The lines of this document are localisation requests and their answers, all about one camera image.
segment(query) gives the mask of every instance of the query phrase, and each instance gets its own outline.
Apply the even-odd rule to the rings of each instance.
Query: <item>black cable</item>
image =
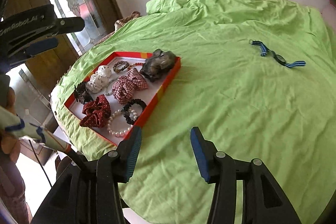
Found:
[[[39,158],[37,157],[37,154],[36,154],[35,149],[34,149],[34,147],[33,147],[33,145],[32,145],[32,142],[31,142],[30,140],[28,140],[28,141],[29,141],[29,143],[30,143],[31,149],[33,150],[33,153],[34,153],[34,155],[35,155],[35,158],[37,159],[37,161],[38,161],[38,163],[40,164],[40,166],[41,166],[41,168],[42,168],[42,170],[43,170],[45,176],[47,177],[47,180],[48,180],[48,182],[49,182],[49,184],[50,184],[50,188],[53,187],[53,186],[51,185],[51,182],[50,182],[48,176],[47,176],[47,173],[45,172],[45,170],[44,170],[44,168],[43,168],[43,166],[42,166],[42,164],[41,164]]]

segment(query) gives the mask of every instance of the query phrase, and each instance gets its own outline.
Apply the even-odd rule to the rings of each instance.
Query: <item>pearl bracelet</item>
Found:
[[[134,109],[131,109],[129,108],[128,109],[129,112],[133,115],[133,119],[136,120],[138,118],[138,115],[137,113],[135,112]],[[111,124],[113,122],[113,119],[118,116],[118,115],[121,115],[123,112],[122,109],[119,109],[119,110],[116,110],[110,117],[109,117],[109,121],[108,121],[108,124],[107,124],[107,129],[108,129],[108,132],[112,135],[112,136],[116,136],[116,137],[123,137],[127,134],[128,131],[131,130],[131,128],[133,127],[133,125],[131,125],[127,130],[124,130],[124,131],[112,131],[111,129]]]

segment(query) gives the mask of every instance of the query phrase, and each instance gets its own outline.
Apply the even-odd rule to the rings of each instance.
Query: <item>wrinkled green fabric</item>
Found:
[[[75,146],[90,160],[111,149],[63,107],[74,84],[113,51],[170,50],[182,67],[143,128],[134,175],[120,185],[125,202],[151,223],[206,223],[214,188],[190,145],[198,126],[234,159],[262,159],[302,223],[313,223],[336,188],[336,38],[320,13],[288,0],[151,0],[147,13],[87,52],[54,89]],[[250,39],[307,65],[261,57]]]

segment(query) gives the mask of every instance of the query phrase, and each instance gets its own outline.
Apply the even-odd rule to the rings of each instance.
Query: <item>patterned cloth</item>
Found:
[[[112,93],[114,98],[124,105],[133,97],[135,90],[145,89],[148,89],[145,78],[136,68],[132,68],[127,72],[127,76],[120,76],[113,84]]]
[[[111,116],[109,101],[101,94],[95,101],[86,103],[82,113],[86,116],[79,123],[81,127],[104,127]]]

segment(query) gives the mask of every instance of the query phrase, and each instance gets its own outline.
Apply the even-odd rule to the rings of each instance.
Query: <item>silver screw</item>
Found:
[[[216,153],[216,157],[217,157],[217,158],[224,158],[224,157],[225,157],[225,153],[222,152],[222,151],[218,151],[218,152]]]
[[[254,159],[253,160],[253,164],[260,166],[260,165],[263,164],[263,162],[261,160],[259,160],[259,159]]]
[[[108,156],[110,158],[114,158],[114,157],[118,156],[118,152],[116,150],[112,150],[108,153]]]

